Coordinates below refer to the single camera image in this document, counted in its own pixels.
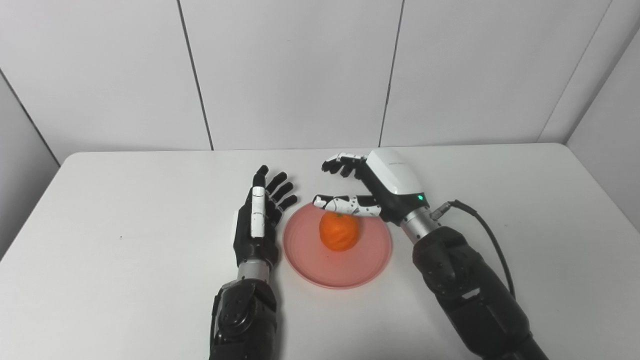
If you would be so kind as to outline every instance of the white wall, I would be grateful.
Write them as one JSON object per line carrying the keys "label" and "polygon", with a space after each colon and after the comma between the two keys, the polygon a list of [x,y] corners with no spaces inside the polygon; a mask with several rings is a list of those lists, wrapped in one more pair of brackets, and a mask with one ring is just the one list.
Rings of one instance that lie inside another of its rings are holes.
{"label": "white wall", "polygon": [[406,0],[381,144],[563,141],[578,117],[556,104],[584,105],[639,15],[626,0]]}
{"label": "white wall", "polygon": [[[216,149],[563,141],[640,18],[636,0],[181,3]],[[0,0],[0,64],[61,161],[209,149],[180,20],[175,0]]]}
{"label": "white wall", "polygon": [[0,73],[0,259],[57,170]]}
{"label": "white wall", "polygon": [[216,149],[378,145],[401,0],[182,0]]}
{"label": "white wall", "polygon": [[631,41],[568,146],[640,229],[640,35]]}
{"label": "white wall", "polygon": [[172,0],[0,0],[0,64],[62,162],[210,149]]}

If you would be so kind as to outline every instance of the connector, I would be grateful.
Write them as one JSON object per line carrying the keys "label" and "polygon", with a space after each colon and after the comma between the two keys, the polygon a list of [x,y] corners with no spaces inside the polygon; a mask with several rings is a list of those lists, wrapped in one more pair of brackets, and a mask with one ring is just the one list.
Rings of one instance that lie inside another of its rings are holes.
{"label": "connector", "polygon": [[449,209],[451,209],[451,203],[447,201],[431,213],[431,219],[433,221],[438,221],[438,219],[441,218]]}

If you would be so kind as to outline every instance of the wall seam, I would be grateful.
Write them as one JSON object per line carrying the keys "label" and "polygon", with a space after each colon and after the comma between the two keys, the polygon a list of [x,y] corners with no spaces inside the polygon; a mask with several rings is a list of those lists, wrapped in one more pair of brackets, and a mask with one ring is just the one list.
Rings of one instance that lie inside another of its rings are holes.
{"label": "wall seam", "polygon": [[391,59],[391,71],[389,72],[389,84],[387,86],[387,98],[385,99],[385,110],[382,113],[382,125],[380,126],[380,137],[378,138],[378,147],[382,143],[382,134],[385,130],[385,119],[387,118],[387,106],[389,105],[389,95],[391,94],[391,80],[394,77],[394,66],[396,65],[396,53],[398,50],[398,39],[400,38],[400,27],[402,26],[402,15],[404,13],[404,0],[400,5],[400,17],[398,19],[398,29],[396,32],[396,42],[394,44],[394,55]]}
{"label": "wall seam", "polygon": [[[613,0],[609,0],[609,4],[607,5],[607,8],[604,10],[604,13],[602,13],[602,16],[600,17],[600,21],[598,21],[598,24],[596,25],[596,28],[593,30],[593,33],[591,34],[591,38],[589,38],[589,41],[587,42],[587,46],[584,47],[584,50],[582,51],[582,54],[580,55],[580,58],[578,59],[578,62],[575,64],[575,67],[573,68],[573,71],[571,71],[571,75],[569,76],[569,79],[567,80],[566,84],[564,84],[564,88],[562,90],[562,93],[560,93],[560,96],[558,97],[558,100],[556,101],[556,104],[554,105],[554,108],[551,110],[551,113],[547,117],[547,121],[545,121],[545,125],[542,127],[542,130],[540,130],[540,134],[538,135],[538,137],[537,137],[535,142],[540,141],[540,138],[542,137],[542,134],[545,132],[545,129],[547,128],[547,125],[549,125],[549,120],[551,120],[551,117],[556,112],[556,108],[557,108],[558,104],[560,103],[560,99],[562,99],[562,97],[564,96],[564,93],[566,92],[566,89],[569,87],[569,84],[571,83],[571,80],[573,79],[573,75],[575,74],[575,71],[578,69],[578,66],[580,66],[580,62],[582,62],[582,58],[584,57],[584,54],[587,52],[587,49],[589,49],[589,46],[591,45],[591,41],[593,40],[593,38],[595,37],[596,33],[598,32],[598,29],[600,29],[600,25],[602,24],[602,21],[604,20],[604,17],[607,15],[607,12],[609,11],[609,8],[611,7],[612,3],[613,3]],[[581,119],[575,119],[574,122],[580,122],[580,120]]]}
{"label": "wall seam", "polygon": [[2,71],[2,68],[0,68],[0,77],[2,77],[2,79],[7,84],[7,86],[9,86],[9,90],[11,90],[11,93],[13,94],[13,97],[18,102],[18,104],[20,104],[20,108],[22,108],[22,111],[27,116],[27,119],[29,119],[29,122],[31,123],[31,126],[33,126],[33,129],[36,131],[36,134],[38,134],[38,137],[40,138],[40,141],[42,141],[44,146],[47,148],[47,151],[49,151],[49,154],[53,158],[53,161],[55,161],[56,165],[58,166],[58,168],[60,168],[60,162],[58,161],[58,158],[56,157],[56,155],[51,150],[51,147],[49,147],[49,144],[47,143],[47,140],[45,140],[44,136],[42,136],[42,133],[40,132],[40,129],[38,129],[38,126],[36,126],[35,122],[33,122],[33,119],[31,118],[31,115],[29,115],[29,112],[24,107],[24,104],[20,100],[20,97],[18,96],[18,93],[15,92],[15,89],[13,88],[13,86],[11,86],[11,83],[9,82],[9,79],[7,79],[6,75]]}
{"label": "wall seam", "polygon": [[180,23],[182,24],[182,32],[184,33],[184,41],[187,43],[187,52],[189,53],[189,61],[191,62],[191,70],[193,71],[193,79],[196,83],[196,89],[198,90],[198,99],[200,100],[200,109],[202,111],[202,117],[204,119],[204,126],[207,130],[207,137],[209,138],[209,146],[213,149],[213,140],[211,139],[211,129],[209,128],[209,120],[207,119],[207,111],[204,108],[204,100],[202,99],[202,91],[200,89],[200,81],[198,80],[198,72],[196,71],[196,63],[193,60],[193,52],[191,51],[191,42],[189,41],[189,33],[187,32],[187,24],[184,22],[184,14],[182,12],[182,4],[180,0],[176,0],[178,4],[178,12],[180,13]]}

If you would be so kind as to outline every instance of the tangerine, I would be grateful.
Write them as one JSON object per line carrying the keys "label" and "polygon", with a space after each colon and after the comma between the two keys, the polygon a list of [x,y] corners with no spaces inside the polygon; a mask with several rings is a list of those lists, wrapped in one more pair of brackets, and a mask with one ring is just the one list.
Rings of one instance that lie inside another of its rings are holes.
{"label": "tangerine", "polygon": [[358,242],[360,229],[353,215],[327,211],[320,219],[320,240],[333,251],[345,251]]}

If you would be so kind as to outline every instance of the robotic arm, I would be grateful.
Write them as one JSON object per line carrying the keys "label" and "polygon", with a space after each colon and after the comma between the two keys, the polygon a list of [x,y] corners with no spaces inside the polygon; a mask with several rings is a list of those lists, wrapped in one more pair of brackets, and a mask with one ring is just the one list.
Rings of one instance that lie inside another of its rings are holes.
{"label": "robotic arm", "polygon": [[238,211],[234,250],[238,275],[214,299],[209,360],[268,360],[276,332],[276,298],[269,273],[278,262],[275,227],[282,213],[298,201],[284,172],[265,186],[269,171],[260,167]]}
{"label": "robotic arm", "polygon": [[515,297],[462,234],[438,222],[450,206],[464,204],[445,203],[432,212],[411,168],[391,149],[368,156],[342,152],[322,170],[343,177],[355,171],[372,196],[316,195],[314,205],[379,215],[401,227],[413,243],[413,264],[471,352],[487,360],[548,360]]}

